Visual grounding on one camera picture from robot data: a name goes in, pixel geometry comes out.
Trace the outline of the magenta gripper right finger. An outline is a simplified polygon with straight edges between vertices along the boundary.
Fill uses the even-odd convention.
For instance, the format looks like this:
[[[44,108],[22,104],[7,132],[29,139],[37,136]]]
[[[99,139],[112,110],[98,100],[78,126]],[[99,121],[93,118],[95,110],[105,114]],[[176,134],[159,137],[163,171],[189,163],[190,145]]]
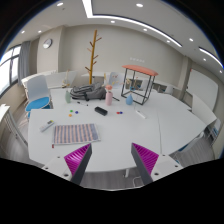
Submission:
[[[159,155],[141,145],[133,143],[131,145],[131,154],[139,170],[144,185],[153,182],[151,173],[159,158]]]

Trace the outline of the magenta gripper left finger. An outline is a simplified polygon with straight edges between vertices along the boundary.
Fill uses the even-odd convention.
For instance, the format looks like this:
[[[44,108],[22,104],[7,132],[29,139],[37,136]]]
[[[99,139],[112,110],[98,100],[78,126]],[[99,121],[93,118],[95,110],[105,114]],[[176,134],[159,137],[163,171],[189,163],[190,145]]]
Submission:
[[[81,183],[91,155],[92,145],[87,144],[64,157],[64,160],[72,174],[71,181],[74,184],[79,185]]]

